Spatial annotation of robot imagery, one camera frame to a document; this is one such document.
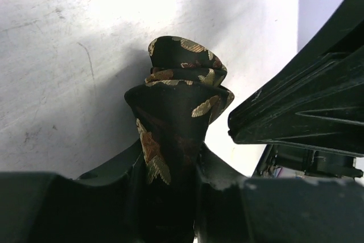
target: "scratched white surface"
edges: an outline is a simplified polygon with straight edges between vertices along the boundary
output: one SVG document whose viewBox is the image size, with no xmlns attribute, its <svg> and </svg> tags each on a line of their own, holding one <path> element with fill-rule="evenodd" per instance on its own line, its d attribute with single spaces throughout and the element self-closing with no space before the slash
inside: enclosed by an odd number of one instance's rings
<svg viewBox="0 0 364 243">
<path fill-rule="evenodd" d="M 227 116 L 296 54 L 297 0 L 0 0 L 0 171 L 76 177 L 138 137 L 123 99 L 161 35 L 193 39 L 228 68 L 232 106 L 206 142 L 250 175 L 262 146 L 238 146 Z"/>
</svg>

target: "black fabric with leaf pattern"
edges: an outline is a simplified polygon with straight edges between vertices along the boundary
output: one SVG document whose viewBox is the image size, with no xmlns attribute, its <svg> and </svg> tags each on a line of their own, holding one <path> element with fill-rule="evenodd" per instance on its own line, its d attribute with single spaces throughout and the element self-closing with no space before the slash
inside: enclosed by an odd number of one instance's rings
<svg viewBox="0 0 364 243">
<path fill-rule="evenodd" d="M 144 210 L 149 242 L 192 242 L 195 165 L 206 131 L 234 99 L 221 86 L 227 70 L 219 58 L 188 39 L 151 42 L 151 75 L 125 93 L 133 110 L 147 168 Z M 189 223 L 182 227 L 179 223 Z M 168 234 L 186 234 L 185 240 Z"/>
</svg>

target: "black object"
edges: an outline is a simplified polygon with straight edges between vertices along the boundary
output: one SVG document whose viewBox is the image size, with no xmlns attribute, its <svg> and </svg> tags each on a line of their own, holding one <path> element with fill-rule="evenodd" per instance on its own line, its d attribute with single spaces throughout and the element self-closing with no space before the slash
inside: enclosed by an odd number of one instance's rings
<svg viewBox="0 0 364 243">
<path fill-rule="evenodd" d="M 364 147 L 363 4 L 345 0 L 276 77 L 230 114 L 234 141 L 286 145 L 274 148 L 282 151 L 277 164 L 311 175 L 359 174 L 350 162 Z M 208 243 L 362 242 L 364 188 L 352 179 L 247 179 L 211 153 L 204 134 L 233 98 L 220 86 L 226 70 L 201 45 L 158 39 L 149 48 L 152 75 L 125 96 L 141 141 L 75 181 L 0 174 L 1 243 L 187 243 L 195 232 Z M 310 151 L 341 157 L 307 165 Z"/>
</svg>

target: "floor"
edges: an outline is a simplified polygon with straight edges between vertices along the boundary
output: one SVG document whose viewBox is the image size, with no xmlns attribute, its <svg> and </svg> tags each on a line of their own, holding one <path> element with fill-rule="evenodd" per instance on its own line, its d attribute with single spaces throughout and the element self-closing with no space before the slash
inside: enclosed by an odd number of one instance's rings
<svg viewBox="0 0 364 243">
<path fill-rule="evenodd" d="M 0 170 L 75 178 L 138 137 L 123 99 L 142 83 L 147 46 L 178 35 L 229 71 L 230 108 L 206 142 L 251 175 L 263 146 L 235 145 L 227 116 L 297 51 L 298 0 L 0 0 Z"/>
</svg>

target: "patterned fabric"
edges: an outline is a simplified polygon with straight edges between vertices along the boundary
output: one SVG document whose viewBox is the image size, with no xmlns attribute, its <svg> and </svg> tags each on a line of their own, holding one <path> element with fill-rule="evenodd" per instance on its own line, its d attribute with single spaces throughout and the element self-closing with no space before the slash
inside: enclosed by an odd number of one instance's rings
<svg viewBox="0 0 364 243">
<path fill-rule="evenodd" d="M 144 84 L 127 91 L 125 100 L 136 118 L 146 163 L 150 198 L 146 209 L 155 223 L 148 232 L 162 229 L 163 234 L 168 230 L 176 234 L 184 229 L 171 219 L 176 214 L 180 219 L 191 215 L 186 204 L 195 198 L 191 184 L 208 126 L 234 95 L 221 86 L 226 67 L 205 47 L 185 38 L 162 36 L 150 43 L 148 52 L 151 74 Z M 175 208 L 178 200 L 180 210 Z M 191 242 L 190 235 L 184 242 Z"/>
</svg>

